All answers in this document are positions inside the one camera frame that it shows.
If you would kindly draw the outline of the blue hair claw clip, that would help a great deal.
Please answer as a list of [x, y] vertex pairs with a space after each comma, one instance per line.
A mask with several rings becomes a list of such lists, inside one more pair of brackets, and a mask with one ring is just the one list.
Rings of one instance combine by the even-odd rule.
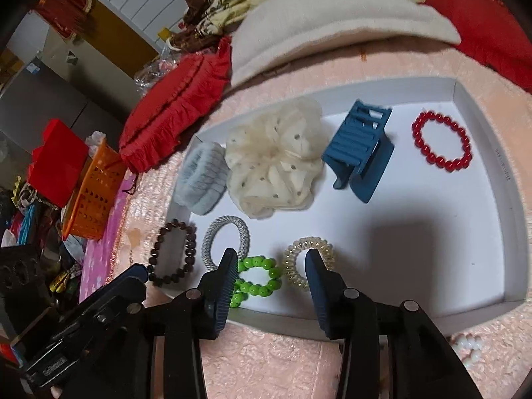
[[393, 154], [385, 126], [392, 110], [356, 101], [326, 147], [322, 160], [335, 174], [333, 188], [350, 188], [369, 203]]

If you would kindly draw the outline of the grey fuzzy scrunchie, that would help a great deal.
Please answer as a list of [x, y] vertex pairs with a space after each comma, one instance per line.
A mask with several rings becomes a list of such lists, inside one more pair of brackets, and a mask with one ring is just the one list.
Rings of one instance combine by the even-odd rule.
[[208, 214], [226, 190], [229, 171], [225, 148], [216, 142], [200, 142], [181, 165], [173, 201], [193, 214]]

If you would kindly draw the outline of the white cardboard box lid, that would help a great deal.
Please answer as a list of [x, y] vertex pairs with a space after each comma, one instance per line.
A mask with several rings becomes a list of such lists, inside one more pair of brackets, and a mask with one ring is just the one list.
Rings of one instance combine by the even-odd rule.
[[[281, 258], [302, 237], [327, 240], [344, 282], [378, 303], [417, 302], [445, 335], [512, 311], [527, 297], [527, 225], [503, 147], [465, 87], [449, 77], [384, 78], [316, 91], [327, 132], [356, 101], [388, 107], [394, 150], [370, 202], [337, 190], [324, 169], [311, 205], [247, 221], [250, 252]], [[427, 163], [411, 126], [424, 110], [450, 116], [472, 146], [467, 169]]]

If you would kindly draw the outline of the cream dotted chiffon scrunchie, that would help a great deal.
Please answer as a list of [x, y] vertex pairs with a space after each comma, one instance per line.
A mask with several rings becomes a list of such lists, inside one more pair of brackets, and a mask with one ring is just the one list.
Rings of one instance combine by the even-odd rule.
[[322, 107], [307, 97], [280, 104], [235, 127], [225, 147], [232, 201], [251, 219], [308, 208], [328, 142]]

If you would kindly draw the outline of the orange plastic basket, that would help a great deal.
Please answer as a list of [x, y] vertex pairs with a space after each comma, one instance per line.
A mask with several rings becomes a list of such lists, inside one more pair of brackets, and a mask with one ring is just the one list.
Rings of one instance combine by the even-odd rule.
[[76, 236], [100, 240], [115, 197], [124, 180], [126, 166], [120, 155], [103, 138], [67, 204], [62, 219], [61, 238]]

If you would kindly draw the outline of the red ruffled cushion left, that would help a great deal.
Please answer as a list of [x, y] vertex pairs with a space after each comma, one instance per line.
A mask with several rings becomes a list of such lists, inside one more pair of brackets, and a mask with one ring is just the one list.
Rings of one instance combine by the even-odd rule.
[[133, 174], [160, 166], [184, 143], [185, 133], [220, 103], [231, 58], [231, 38], [226, 36], [216, 52], [182, 57], [139, 101], [119, 140], [121, 159]]

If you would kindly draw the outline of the red ruffled cushion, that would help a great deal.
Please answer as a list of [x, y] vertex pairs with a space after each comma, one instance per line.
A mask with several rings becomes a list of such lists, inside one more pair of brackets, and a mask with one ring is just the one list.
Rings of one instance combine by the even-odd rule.
[[456, 27], [460, 52], [531, 91], [531, 41], [508, 9], [492, 0], [425, 0], [424, 4]]
[[231, 38], [226, 36], [216, 52], [182, 57], [139, 101], [119, 140], [121, 159], [133, 174], [160, 166], [184, 143], [185, 133], [220, 103], [231, 58]]

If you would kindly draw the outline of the red box in basket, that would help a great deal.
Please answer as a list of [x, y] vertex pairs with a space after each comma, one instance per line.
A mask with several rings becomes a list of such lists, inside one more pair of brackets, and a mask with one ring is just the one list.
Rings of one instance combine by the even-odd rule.
[[59, 119], [49, 120], [32, 152], [28, 183], [54, 206], [67, 205], [88, 157], [88, 147]]

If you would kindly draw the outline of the clear plastic bag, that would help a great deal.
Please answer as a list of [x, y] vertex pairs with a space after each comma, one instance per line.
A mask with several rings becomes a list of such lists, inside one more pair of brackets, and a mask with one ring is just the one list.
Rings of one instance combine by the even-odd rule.
[[139, 96], [144, 97], [155, 84], [177, 67], [180, 60], [180, 52], [164, 49], [154, 60], [136, 72], [133, 82]]

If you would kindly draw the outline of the white pillow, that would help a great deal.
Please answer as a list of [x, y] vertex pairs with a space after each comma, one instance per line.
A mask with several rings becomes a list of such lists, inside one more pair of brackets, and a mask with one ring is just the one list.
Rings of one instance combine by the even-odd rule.
[[318, 52], [398, 35], [461, 41], [449, 19], [409, 0], [267, 0], [233, 34], [231, 85]]

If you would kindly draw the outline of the red ruffled cushion right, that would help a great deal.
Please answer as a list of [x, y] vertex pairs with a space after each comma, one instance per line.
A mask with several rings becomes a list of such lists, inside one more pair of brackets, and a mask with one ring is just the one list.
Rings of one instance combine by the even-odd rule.
[[531, 91], [531, 41], [508, 9], [492, 0], [425, 0], [424, 4], [456, 27], [460, 52]]

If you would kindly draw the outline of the red hanging decoration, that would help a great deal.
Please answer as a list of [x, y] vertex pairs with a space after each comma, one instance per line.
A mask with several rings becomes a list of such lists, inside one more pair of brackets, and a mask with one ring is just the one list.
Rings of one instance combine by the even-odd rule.
[[65, 41], [84, 30], [93, 0], [39, 0], [34, 11]]

